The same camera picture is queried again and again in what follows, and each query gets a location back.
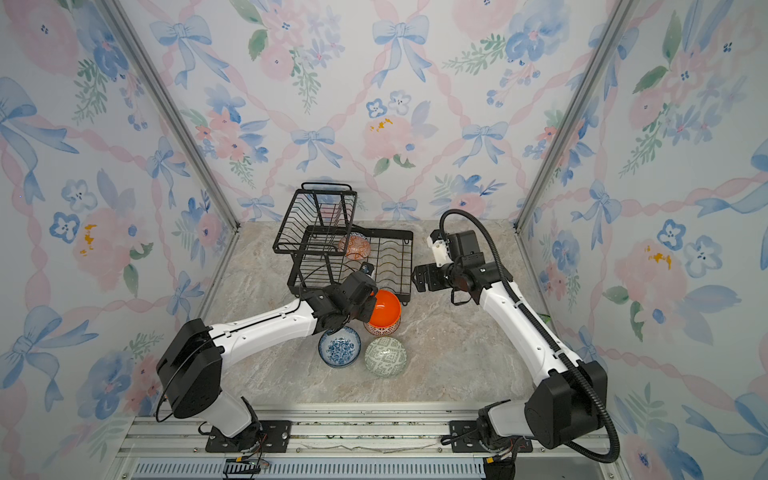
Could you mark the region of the left aluminium corner post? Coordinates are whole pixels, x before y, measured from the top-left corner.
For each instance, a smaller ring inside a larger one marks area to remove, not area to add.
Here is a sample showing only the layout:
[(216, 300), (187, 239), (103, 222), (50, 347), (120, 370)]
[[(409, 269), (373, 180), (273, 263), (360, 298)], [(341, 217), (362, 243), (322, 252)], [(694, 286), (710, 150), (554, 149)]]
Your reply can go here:
[(227, 225), (237, 231), (240, 222), (235, 217), (233, 209), (215, 180), (213, 171), (200, 154), (180, 110), (173, 101), (168, 88), (163, 84), (159, 71), (120, 2), (101, 0), (96, 1), (95, 4), (104, 15), (107, 24), (114, 30), (120, 45), (126, 49), (129, 58), (136, 64), (139, 73), (147, 82), (150, 96), (161, 112), (161, 119), (168, 124), (172, 135), (182, 147), (202, 186), (208, 191), (213, 204), (223, 214)]

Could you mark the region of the orange bowl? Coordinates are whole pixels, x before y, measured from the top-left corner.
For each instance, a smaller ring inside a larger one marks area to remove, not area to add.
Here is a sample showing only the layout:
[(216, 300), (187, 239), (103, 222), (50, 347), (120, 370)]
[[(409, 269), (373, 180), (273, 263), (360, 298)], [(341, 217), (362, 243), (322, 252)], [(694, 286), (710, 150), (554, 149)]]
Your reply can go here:
[(375, 298), (376, 303), (369, 322), (385, 326), (397, 319), (401, 319), (402, 305), (394, 293), (388, 290), (379, 290)]

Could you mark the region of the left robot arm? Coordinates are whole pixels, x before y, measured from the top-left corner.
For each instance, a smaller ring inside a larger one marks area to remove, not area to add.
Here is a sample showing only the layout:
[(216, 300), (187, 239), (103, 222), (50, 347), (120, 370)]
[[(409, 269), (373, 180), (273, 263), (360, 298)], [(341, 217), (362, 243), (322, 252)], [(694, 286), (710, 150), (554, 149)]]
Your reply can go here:
[(341, 283), (309, 289), (266, 313), (214, 325), (187, 322), (156, 365), (160, 402), (168, 404), (172, 417), (202, 419), (228, 439), (257, 432), (257, 414), (246, 400), (222, 388), (223, 374), (287, 341), (335, 333), (351, 320), (369, 322), (377, 292), (369, 273), (358, 270)]

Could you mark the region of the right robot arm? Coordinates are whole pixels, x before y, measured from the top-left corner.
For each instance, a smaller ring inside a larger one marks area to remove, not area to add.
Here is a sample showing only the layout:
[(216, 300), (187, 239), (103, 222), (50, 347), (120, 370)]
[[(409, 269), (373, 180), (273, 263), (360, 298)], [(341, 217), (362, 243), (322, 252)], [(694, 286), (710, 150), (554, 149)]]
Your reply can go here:
[(434, 261), (414, 268), (417, 290), (468, 294), (512, 342), (534, 383), (524, 402), (503, 400), (479, 410), (475, 435), (481, 445), (498, 451), (533, 439), (548, 449), (565, 445), (599, 462), (615, 460), (619, 440), (606, 408), (605, 368), (583, 361), (554, 335), (507, 269), (485, 260), (474, 232), (435, 230), (428, 245)]

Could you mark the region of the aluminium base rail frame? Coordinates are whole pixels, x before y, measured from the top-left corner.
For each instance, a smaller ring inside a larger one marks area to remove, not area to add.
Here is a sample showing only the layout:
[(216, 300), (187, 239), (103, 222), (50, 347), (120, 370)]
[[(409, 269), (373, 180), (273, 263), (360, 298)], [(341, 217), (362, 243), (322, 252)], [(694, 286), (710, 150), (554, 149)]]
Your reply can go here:
[(491, 463), (471, 441), (442, 443), (470, 431), (473, 403), (260, 405), (273, 431), (264, 448), (237, 461), (210, 453), (198, 419), (133, 421), (108, 479), (626, 479), (628, 470), (592, 462), (567, 447), (531, 440), (515, 459)]

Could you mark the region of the green patterned bowl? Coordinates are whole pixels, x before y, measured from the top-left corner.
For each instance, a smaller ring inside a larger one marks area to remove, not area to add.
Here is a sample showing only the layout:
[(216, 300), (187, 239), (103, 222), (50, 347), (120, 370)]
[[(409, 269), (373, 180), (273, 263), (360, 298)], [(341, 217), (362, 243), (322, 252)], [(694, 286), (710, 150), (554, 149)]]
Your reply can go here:
[(404, 345), (393, 337), (379, 337), (373, 340), (365, 351), (365, 367), (380, 378), (392, 378), (404, 372), (407, 366), (407, 351)]

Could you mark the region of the white patterned bowl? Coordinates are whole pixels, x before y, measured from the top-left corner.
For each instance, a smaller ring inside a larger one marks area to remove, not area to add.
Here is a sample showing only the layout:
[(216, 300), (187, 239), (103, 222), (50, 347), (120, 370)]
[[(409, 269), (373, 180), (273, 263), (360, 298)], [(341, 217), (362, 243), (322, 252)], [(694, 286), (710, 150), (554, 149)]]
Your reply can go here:
[(369, 322), (364, 325), (364, 328), (375, 337), (390, 336), (398, 330), (400, 323), (401, 321), (399, 319), (385, 326), (380, 326)]

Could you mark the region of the blue floral bowl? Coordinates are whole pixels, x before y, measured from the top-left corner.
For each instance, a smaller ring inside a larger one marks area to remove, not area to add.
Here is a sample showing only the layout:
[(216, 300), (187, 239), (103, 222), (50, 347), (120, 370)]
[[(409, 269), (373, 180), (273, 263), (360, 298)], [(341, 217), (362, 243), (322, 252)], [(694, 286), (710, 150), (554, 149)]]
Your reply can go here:
[(343, 368), (354, 363), (360, 355), (362, 341), (359, 334), (345, 326), (334, 334), (325, 332), (318, 341), (321, 360), (331, 368)]

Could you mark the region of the red patterned bowl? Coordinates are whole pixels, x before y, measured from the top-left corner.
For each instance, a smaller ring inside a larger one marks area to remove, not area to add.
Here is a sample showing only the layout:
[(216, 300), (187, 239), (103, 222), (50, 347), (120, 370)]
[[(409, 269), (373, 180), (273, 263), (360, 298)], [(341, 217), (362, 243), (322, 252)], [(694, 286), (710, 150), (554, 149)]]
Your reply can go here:
[(357, 232), (352, 232), (349, 236), (341, 238), (337, 242), (337, 248), (344, 253), (347, 259), (352, 261), (364, 261), (371, 254), (370, 240)]

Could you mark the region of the aluminium corner post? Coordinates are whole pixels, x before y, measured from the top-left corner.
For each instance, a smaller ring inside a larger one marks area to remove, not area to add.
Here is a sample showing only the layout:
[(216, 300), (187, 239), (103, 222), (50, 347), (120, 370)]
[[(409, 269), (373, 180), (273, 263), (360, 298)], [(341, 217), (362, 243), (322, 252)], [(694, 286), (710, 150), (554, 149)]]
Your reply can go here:
[(587, 104), (592, 98), (595, 89), (595, 83), (599, 79), (605, 65), (612, 55), (613, 49), (619, 41), (619, 37), (626, 29), (628, 17), (636, 5), (635, 1), (621, 0), (615, 3), (615, 8), (608, 17), (605, 27), (598, 37), (598, 43), (593, 50), (592, 56), (587, 63), (581, 81), (573, 91), (574, 95), (565, 109), (564, 119), (558, 133), (555, 135), (548, 153), (545, 155), (543, 163), (536, 176), (533, 185), (526, 196), (526, 200), (520, 214), (518, 215), (515, 226), (517, 235), (521, 235), (527, 228), (527, 224), (534, 216), (536, 204), (543, 193), (549, 177), (557, 167), (560, 155), (565, 149), (570, 135), (576, 130), (581, 115), (587, 108)]
[(237, 231), (240, 222), (235, 217), (233, 209), (215, 180), (213, 171), (200, 154), (180, 110), (173, 101), (168, 88), (163, 84), (159, 71), (120, 2), (101, 0), (96, 1), (95, 4), (104, 15), (107, 24), (114, 30), (120, 45), (126, 49), (129, 58), (136, 64), (139, 73), (147, 82), (150, 96), (161, 112), (161, 119), (168, 124), (172, 135), (182, 147), (202, 186), (208, 191), (213, 204), (223, 214), (227, 225)]

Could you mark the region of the right aluminium corner post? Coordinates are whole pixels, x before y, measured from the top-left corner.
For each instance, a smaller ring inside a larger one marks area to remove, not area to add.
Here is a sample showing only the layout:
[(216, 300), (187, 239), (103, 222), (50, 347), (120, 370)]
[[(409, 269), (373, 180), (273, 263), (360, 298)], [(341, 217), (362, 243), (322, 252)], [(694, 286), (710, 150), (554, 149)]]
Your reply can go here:
[(543, 193), (549, 177), (557, 167), (560, 155), (565, 149), (570, 135), (576, 130), (581, 115), (587, 108), (587, 104), (592, 98), (595, 89), (595, 83), (599, 79), (605, 65), (612, 55), (613, 49), (619, 41), (619, 37), (626, 29), (628, 17), (636, 5), (635, 1), (621, 0), (615, 3), (615, 8), (608, 17), (605, 27), (598, 37), (598, 43), (593, 50), (592, 56), (587, 63), (581, 81), (573, 91), (574, 95), (565, 109), (564, 119), (558, 133), (555, 135), (548, 153), (545, 155), (543, 163), (536, 176), (533, 185), (526, 196), (526, 200), (520, 214), (518, 215), (515, 226), (517, 235), (521, 235), (527, 228), (527, 224), (534, 216), (536, 204)]

